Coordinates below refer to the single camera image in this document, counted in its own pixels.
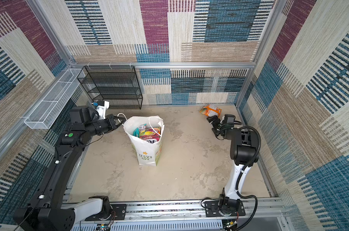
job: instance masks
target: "table surface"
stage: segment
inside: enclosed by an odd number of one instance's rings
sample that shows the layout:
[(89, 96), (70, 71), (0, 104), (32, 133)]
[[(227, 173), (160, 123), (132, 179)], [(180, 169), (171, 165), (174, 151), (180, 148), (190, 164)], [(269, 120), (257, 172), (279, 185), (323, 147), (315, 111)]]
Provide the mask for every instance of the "table surface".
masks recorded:
[[(157, 166), (138, 164), (137, 155), (123, 126), (91, 144), (80, 166), (69, 202), (90, 196), (110, 201), (148, 201), (218, 198), (233, 162), (231, 141), (220, 141), (197, 106), (155, 106), (141, 110), (107, 110), (107, 114), (155, 116), (164, 120), (162, 152)], [(233, 105), (219, 106), (222, 114), (239, 115)], [(249, 171), (243, 195), (269, 197), (257, 164)]]

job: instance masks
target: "black mesh rack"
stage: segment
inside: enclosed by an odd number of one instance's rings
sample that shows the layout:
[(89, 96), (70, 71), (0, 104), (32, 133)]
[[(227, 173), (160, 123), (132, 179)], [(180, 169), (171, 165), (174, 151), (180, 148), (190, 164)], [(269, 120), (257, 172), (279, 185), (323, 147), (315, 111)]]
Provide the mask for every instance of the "black mesh rack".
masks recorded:
[(142, 92), (135, 67), (84, 66), (78, 78), (93, 101), (109, 101), (109, 109), (141, 109)]

